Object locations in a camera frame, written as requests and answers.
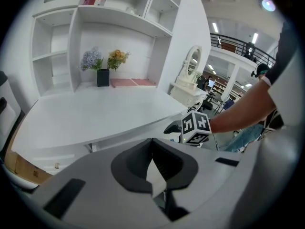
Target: white column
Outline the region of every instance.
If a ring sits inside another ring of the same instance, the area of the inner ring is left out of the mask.
[[[232,88],[234,86],[238,70],[239,70],[239,65],[235,65],[234,69],[232,71],[232,74],[230,76],[230,80],[229,80],[229,82],[227,84],[227,87],[225,88],[224,93],[221,95],[221,99],[223,101],[227,99],[228,95],[230,94],[230,92],[231,92],[231,90],[232,90]]]

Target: forearm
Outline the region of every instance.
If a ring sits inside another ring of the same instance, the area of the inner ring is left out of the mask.
[[[211,131],[229,132],[260,122],[276,108],[268,89],[264,81],[255,84],[232,107],[210,120]]]

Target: computer monitor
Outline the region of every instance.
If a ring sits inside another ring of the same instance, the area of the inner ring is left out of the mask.
[[[213,87],[213,86],[214,86],[214,84],[215,84],[215,82],[213,82],[213,81],[209,80],[209,84],[208,84],[208,86],[209,86],[209,87]]]

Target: black vase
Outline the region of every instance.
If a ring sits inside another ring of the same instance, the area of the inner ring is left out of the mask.
[[[97,86],[109,86],[109,70],[101,69],[96,72]]]

